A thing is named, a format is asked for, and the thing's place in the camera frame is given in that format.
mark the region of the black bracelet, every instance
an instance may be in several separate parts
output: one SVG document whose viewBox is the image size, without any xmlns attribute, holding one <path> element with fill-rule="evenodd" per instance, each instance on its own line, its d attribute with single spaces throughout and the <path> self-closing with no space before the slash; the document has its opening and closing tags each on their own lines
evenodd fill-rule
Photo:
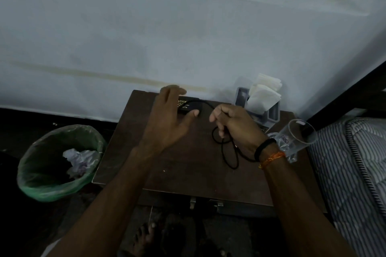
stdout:
<svg viewBox="0 0 386 257">
<path fill-rule="evenodd" d="M 259 158 L 260 158 L 260 155 L 261 155 L 263 149 L 266 148 L 271 143 L 276 143 L 275 138 L 268 138 L 266 141 L 264 141 L 262 144 L 260 144 L 260 146 L 258 148 L 256 148 L 256 151 L 255 151 L 256 162 L 260 161 Z"/>
</svg>

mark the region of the wall stain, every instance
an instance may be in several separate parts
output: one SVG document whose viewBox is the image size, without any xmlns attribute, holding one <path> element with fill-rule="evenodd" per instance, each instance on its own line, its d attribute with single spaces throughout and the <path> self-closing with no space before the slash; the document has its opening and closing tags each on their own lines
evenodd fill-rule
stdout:
<svg viewBox="0 0 386 257">
<path fill-rule="evenodd" d="M 107 74 L 107 73 L 98 73 L 93 71 L 70 69 L 58 66 L 47 66 L 47 65 L 37 65 L 21 61 L 10 61 L 11 65 L 17 66 L 22 69 L 34 70 L 34 71 L 43 71 L 52 74 L 61 74 L 61 75 L 71 75 L 71 76 L 80 76 L 80 77 L 93 77 L 98 79 L 107 79 L 117 82 L 125 82 L 129 84 L 142 84 L 142 85 L 151 85 L 154 87 L 164 87 L 173 83 L 161 82 L 158 80 L 149 80 L 149 79 L 140 79 L 133 76 L 123 76 L 116 74 Z M 198 87 L 195 85 L 184 85 L 180 84 L 180 87 L 186 90 L 192 90 L 196 92 L 208 92 L 206 87 Z"/>
</svg>

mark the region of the floor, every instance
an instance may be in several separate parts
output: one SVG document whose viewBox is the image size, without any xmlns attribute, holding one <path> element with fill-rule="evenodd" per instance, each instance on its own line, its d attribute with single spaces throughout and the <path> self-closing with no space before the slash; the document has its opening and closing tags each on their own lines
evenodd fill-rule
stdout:
<svg viewBox="0 0 386 257">
<path fill-rule="evenodd" d="M 18 160 L 34 141 L 53 129 L 76 123 L 91 125 L 106 141 L 109 141 L 116 124 L 7 109 L 0 109 L 0 118 L 2 118 L 0 124 L 2 185 L 9 186 L 7 214 L 13 220 L 8 229 L 10 240 L 6 244 L 16 251 L 16 256 L 39 257 L 47 245 L 61 238 L 68 231 L 101 188 L 88 184 L 78 193 L 58 201 L 37 202 L 25 196 L 16 186 Z M 139 205 L 133 212 L 121 249 L 129 249 L 136 230 L 149 220 L 162 220 L 165 227 L 168 224 L 182 224 L 186 230 L 186 242 L 181 256 L 194 255 L 195 223 L 191 215 L 178 210 L 166 211 L 159 207 Z M 276 218 L 240 218 L 215 214 L 204 218 L 203 223 L 207 236 L 232 256 L 288 255 L 281 226 Z M 274 241 L 270 238 L 271 234 L 277 235 Z M 17 239 L 20 244 L 16 248 L 13 245 L 14 239 Z"/>
</svg>

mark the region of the striped fabric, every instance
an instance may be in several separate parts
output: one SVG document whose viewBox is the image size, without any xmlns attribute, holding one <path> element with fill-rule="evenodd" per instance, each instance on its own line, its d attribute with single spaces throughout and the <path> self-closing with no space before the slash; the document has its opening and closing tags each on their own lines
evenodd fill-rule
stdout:
<svg viewBox="0 0 386 257">
<path fill-rule="evenodd" d="M 386 256 L 386 120 L 354 118 L 309 148 L 335 227 L 359 256 Z"/>
</svg>

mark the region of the table top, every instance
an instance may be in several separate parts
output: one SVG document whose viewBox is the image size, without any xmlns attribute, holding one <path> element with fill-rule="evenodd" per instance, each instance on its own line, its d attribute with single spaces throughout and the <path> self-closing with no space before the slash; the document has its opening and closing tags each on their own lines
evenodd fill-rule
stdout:
<svg viewBox="0 0 386 257">
<path fill-rule="evenodd" d="M 118 173 L 131 149 L 138 145 L 142 137 L 156 95 L 139 90 L 132 92 L 93 183 L 107 184 Z M 209 102 L 213 106 L 220 104 Z M 258 163 L 240 157 L 239 168 L 232 170 L 223 162 L 220 145 L 211 137 L 216 126 L 209 122 L 211 111 L 209 106 L 203 105 L 188 134 L 160 155 L 144 189 L 272 206 L 268 184 Z M 292 112 L 281 111 L 280 118 L 280 122 L 269 132 L 281 130 L 295 116 Z M 253 158 L 253 154 L 243 152 Z M 224 153 L 228 162 L 235 164 L 231 143 L 224 146 Z M 317 206 L 325 212 L 326 207 L 305 149 L 298 152 L 298 161 L 292 167 Z"/>
</svg>

